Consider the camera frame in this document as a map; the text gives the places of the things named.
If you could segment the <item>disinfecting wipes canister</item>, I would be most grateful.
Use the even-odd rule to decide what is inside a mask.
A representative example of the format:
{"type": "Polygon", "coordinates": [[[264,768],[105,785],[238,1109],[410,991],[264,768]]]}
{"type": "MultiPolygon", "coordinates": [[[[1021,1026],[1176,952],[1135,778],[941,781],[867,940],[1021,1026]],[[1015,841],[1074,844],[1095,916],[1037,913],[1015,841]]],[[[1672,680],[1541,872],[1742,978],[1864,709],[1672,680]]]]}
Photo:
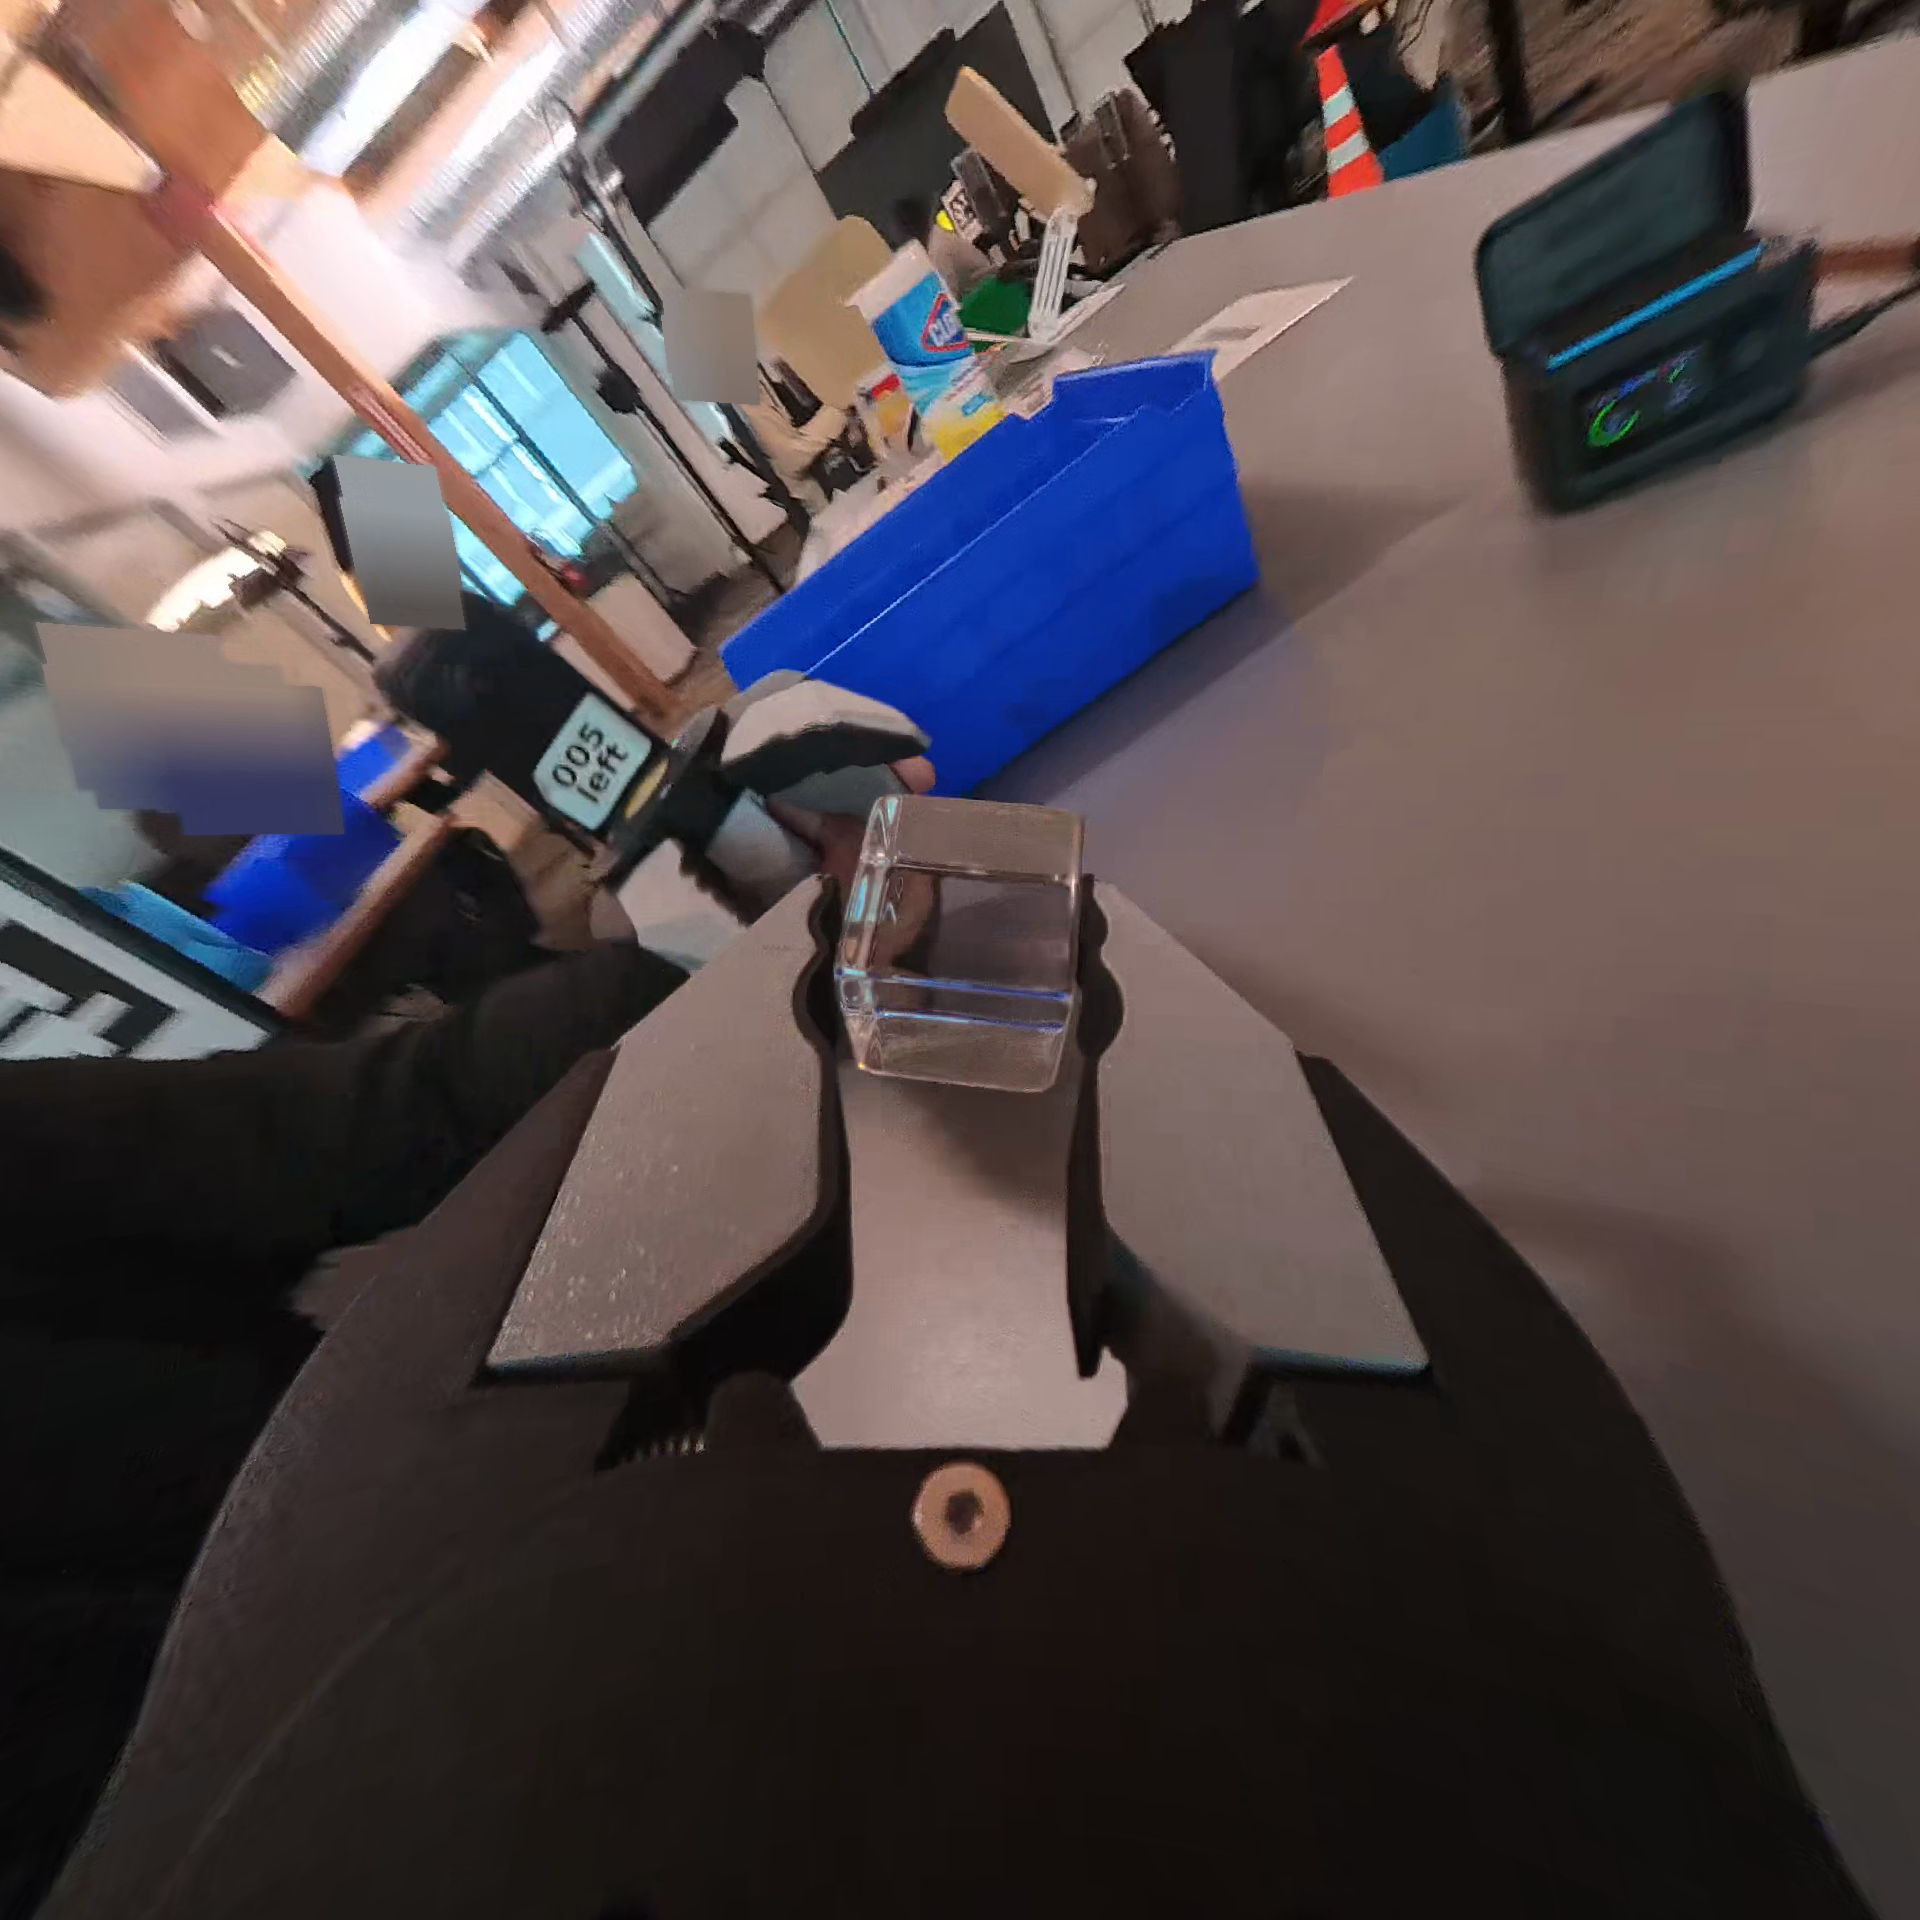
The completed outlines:
{"type": "Polygon", "coordinates": [[[935,452],[950,460],[1001,421],[958,302],[921,242],[895,249],[847,303],[870,327],[935,452]]]}

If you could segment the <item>beige board on white stand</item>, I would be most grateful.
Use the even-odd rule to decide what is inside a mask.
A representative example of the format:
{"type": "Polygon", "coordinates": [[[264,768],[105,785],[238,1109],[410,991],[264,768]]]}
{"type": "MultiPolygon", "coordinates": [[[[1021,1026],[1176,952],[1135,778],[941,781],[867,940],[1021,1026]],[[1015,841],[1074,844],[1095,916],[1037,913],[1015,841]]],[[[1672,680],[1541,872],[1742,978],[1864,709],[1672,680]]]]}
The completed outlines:
{"type": "Polygon", "coordinates": [[[949,125],[1042,220],[1039,265],[1023,334],[1035,344],[1050,346],[1063,329],[1077,230],[1091,210],[1096,186],[968,64],[958,65],[943,112],[949,125]]]}

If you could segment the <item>window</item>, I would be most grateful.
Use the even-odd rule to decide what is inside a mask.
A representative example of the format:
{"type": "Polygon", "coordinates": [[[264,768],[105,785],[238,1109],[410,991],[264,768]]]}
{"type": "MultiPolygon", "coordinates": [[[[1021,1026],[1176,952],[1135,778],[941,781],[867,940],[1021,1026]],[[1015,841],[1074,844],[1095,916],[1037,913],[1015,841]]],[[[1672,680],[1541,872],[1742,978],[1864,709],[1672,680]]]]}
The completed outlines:
{"type": "Polygon", "coordinates": [[[589,599],[634,574],[614,528],[639,492],[631,455],[530,332],[472,329],[422,346],[392,378],[469,477],[589,599]]]}

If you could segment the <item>small blue storage bin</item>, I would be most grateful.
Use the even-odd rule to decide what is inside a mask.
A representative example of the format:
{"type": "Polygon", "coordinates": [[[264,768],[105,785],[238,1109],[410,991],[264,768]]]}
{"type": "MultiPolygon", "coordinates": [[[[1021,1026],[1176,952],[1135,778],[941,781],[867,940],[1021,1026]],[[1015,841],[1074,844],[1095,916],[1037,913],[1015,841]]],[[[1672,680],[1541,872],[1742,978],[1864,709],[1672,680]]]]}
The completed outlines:
{"type": "Polygon", "coordinates": [[[227,940],[278,956],[309,941],[351,908],[401,831],[368,804],[410,740],[398,726],[361,726],[335,759],[341,830],[261,833],[206,887],[206,919],[227,940]]]}

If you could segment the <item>orange traffic cone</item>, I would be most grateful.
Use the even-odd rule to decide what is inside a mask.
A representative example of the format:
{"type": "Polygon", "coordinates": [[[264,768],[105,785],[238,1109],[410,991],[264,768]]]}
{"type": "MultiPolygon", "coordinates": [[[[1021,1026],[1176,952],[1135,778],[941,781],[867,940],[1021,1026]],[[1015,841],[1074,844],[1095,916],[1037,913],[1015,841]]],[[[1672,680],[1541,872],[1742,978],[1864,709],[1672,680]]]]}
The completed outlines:
{"type": "Polygon", "coordinates": [[[1378,186],[1384,172],[1365,129],[1347,68],[1335,42],[1315,50],[1312,72],[1322,124],[1327,199],[1337,200],[1378,186]]]}

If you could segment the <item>person's left forearm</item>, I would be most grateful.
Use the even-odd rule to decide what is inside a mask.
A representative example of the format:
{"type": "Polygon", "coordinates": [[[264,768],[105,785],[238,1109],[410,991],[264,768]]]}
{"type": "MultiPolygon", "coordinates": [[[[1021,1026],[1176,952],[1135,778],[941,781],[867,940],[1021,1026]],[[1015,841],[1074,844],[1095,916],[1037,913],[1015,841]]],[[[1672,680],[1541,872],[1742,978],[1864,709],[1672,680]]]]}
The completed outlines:
{"type": "Polygon", "coordinates": [[[1,1070],[5,1313],[109,1282],[303,1269],[417,1222],[687,973],[638,943],[353,1040],[1,1070]]]}

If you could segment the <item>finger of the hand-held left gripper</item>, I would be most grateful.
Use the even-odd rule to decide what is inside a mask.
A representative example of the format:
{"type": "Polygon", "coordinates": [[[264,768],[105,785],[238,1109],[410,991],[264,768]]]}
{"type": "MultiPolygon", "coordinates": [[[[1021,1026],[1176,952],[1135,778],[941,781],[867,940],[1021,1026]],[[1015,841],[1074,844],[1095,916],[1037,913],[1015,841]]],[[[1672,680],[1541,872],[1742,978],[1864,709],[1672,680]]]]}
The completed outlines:
{"type": "Polygon", "coordinates": [[[793,672],[726,705],[723,777],[763,799],[886,799],[930,791],[927,734],[870,695],[793,672]]]}
{"type": "Polygon", "coordinates": [[[738,920],[758,920],[805,880],[841,896],[841,816],[768,799],[733,798],[703,849],[703,888],[738,920]]]}

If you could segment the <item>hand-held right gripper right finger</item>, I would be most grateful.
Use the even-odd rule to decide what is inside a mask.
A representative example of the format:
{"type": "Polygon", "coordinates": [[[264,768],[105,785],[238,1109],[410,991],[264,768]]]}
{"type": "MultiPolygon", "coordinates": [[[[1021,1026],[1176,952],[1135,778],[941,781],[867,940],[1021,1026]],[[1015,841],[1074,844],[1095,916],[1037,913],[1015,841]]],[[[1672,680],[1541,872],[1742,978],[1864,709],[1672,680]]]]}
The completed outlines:
{"type": "Polygon", "coordinates": [[[1065,1197],[1078,1370],[1114,1357],[1208,1429],[1234,1429],[1270,1375],[1423,1375],[1289,1036],[1105,880],[1080,935],[1065,1197]]]}

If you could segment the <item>wooden post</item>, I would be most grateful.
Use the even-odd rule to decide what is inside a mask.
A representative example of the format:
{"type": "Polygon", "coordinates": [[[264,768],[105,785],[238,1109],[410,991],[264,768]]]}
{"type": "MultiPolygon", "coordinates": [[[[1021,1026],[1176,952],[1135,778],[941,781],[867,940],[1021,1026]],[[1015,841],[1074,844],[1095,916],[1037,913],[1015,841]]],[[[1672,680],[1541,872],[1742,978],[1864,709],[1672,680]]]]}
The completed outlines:
{"type": "Polygon", "coordinates": [[[429,465],[447,512],[521,582],[538,608],[574,638],[648,726],[677,734],[687,709],[617,634],[617,630],[541,564],[535,545],[493,498],[429,431],[394,386],[328,325],[278,263],[198,184],[163,175],[146,194],[152,226],[206,257],[227,285],[377,431],[403,462],[429,465]]]}

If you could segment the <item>beige rounded board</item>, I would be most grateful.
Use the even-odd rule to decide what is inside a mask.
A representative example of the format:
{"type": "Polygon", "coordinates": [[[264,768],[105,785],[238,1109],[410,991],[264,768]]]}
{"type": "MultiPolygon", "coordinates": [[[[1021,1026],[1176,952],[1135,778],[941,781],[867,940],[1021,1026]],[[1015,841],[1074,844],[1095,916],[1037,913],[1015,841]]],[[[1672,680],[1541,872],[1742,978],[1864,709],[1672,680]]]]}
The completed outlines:
{"type": "Polygon", "coordinates": [[[886,364],[851,295],[879,273],[894,249],[856,214],[841,216],[802,263],[755,303],[766,365],[787,367],[831,408],[855,407],[856,383],[886,364]]]}

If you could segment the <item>dark charging case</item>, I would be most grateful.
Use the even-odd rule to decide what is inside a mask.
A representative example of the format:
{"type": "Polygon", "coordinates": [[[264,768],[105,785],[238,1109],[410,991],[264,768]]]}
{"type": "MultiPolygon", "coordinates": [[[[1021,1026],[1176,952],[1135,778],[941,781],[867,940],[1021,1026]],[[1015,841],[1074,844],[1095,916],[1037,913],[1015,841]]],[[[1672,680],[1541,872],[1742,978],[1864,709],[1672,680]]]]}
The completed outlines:
{"type": "Polygon", "coordinates": [[[1753,226],[1749,108],[1715,86],[1511,207],[1473,279],[1526,500],[1568,513],[1803,390],[1816,242],[1753,226]]]}

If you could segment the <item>white paper sheet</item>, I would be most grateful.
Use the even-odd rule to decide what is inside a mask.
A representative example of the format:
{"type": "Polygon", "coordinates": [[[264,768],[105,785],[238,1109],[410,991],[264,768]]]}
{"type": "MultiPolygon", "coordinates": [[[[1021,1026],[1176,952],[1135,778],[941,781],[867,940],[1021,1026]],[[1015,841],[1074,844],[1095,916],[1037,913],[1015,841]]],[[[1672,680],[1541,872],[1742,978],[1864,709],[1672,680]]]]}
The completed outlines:
{"type": "Polygon", "coordinates": [[[1347,284],[1350,279],[1321,279],[1240,295],[1200,327],[1193,327],[1167,352],[1205,353],[1210,360],[1214,376],[1222,378],[1274,342],[1283,332],[1301,325],[1318,306],[1335,298],[1347,284]]]}

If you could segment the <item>blue plastic bin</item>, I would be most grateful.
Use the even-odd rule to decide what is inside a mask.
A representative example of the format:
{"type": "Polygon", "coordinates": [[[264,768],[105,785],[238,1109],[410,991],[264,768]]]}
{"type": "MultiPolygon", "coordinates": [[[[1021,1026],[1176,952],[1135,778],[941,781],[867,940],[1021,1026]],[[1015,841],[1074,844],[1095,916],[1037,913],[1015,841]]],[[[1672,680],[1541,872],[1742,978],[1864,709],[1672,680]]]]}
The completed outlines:
{"type": "Polygon", "coordinates": [[[1257,584],[1210,353],[1061,375],[722,646],[862,693],[967,798],[1257,584]]]}

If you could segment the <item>fiducial marker board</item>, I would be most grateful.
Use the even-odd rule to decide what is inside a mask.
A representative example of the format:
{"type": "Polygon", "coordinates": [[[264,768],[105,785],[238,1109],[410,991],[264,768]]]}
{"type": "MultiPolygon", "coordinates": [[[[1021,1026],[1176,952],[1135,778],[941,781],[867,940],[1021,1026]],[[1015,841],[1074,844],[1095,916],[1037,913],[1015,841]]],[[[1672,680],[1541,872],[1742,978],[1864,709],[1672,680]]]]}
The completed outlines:
{"type": "Polygon", "coordinates": [[[262,998],[1,852],[5,1062],[183,1062],[286,1030],[262,998]]]}

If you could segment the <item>clear acrylic cube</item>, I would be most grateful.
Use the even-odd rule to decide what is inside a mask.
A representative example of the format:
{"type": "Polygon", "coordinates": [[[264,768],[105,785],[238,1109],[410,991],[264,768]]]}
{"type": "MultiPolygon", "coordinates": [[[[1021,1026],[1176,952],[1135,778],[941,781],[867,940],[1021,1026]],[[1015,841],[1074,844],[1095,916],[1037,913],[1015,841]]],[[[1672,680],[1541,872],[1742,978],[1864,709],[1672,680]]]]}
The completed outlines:
{"type": "Polygon", "coordinates": [[[1077,1017],[1083,852],[1066,809],[877,799],[831,964],[851,1068],[1048,1092],[1077,1017]]]}

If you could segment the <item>blue bucket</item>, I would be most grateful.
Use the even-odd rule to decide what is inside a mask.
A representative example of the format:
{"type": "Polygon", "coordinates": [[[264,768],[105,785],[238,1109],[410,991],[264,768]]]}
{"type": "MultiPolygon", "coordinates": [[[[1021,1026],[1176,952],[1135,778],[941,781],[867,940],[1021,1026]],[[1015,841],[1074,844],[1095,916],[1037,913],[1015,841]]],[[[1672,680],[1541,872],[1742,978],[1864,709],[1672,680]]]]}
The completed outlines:
{"type": "Polygon", "coordinates": [[[1382,181],[1395,182],[1445,169],[1472,156],[1472,109],[1453,78],[1440,78],[1427,112],[1378,150],[1382,181]]]}

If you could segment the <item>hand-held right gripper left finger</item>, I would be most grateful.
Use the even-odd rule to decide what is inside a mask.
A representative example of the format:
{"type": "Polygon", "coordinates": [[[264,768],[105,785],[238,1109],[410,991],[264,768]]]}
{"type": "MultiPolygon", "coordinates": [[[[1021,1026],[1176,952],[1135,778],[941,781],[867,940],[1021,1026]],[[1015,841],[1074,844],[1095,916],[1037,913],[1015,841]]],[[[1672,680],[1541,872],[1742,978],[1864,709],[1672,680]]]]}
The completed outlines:
{"type": "Polygon", "coordinates": [[[805,880],[618,1041],[491,1374],[654,1370],[825,1225],[845,1129],[811,993],[834,908],[805,880]]]}

